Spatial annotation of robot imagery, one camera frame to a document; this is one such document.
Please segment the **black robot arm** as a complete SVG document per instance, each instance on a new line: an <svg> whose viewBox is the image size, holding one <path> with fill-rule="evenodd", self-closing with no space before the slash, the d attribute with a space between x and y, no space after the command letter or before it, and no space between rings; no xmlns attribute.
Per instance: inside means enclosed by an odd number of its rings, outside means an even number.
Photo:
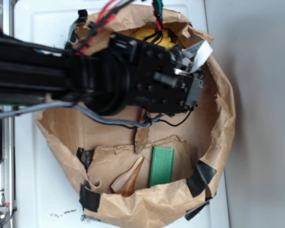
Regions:
<svg viewBox="0 0 285 228"><path fill-rule="evenodd" d="M129 105L183 113L197 105L203 80L180 60L179 45L166 50L118 33L91 56L0 35L0 104L41 104L50 95L102 116Z"/></svg>

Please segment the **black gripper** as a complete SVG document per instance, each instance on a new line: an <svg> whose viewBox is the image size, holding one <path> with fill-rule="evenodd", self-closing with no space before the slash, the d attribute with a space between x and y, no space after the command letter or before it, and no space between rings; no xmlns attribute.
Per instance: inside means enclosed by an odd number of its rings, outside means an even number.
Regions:
<svg viewBox="0 0 285 228"><path fill-rule="evenodd" d="M126 70L123 105L161 114L185 113L198 105L204 84L202 71L173 68L169 49L111 34L108 50L121 58Z"/></svg>

